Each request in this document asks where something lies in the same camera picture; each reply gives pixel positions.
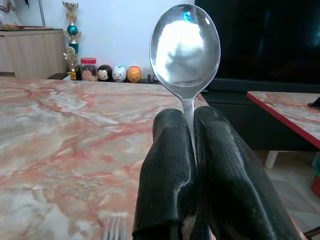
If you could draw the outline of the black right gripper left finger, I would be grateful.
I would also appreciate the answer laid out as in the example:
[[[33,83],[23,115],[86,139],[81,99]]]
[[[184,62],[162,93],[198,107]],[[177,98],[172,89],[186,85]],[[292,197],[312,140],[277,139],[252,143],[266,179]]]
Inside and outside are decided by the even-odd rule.
[[[188,240],[198,213],[198,174],[188,124],[178,109],[159,112],[142,163],[132,237]]]

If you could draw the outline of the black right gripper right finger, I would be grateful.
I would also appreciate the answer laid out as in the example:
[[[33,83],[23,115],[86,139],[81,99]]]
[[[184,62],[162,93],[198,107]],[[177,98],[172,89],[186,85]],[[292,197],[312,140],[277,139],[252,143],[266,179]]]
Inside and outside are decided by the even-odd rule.
[[[216,108],[194,113],[205,215],[218,240],[299,240],[263,165]]]

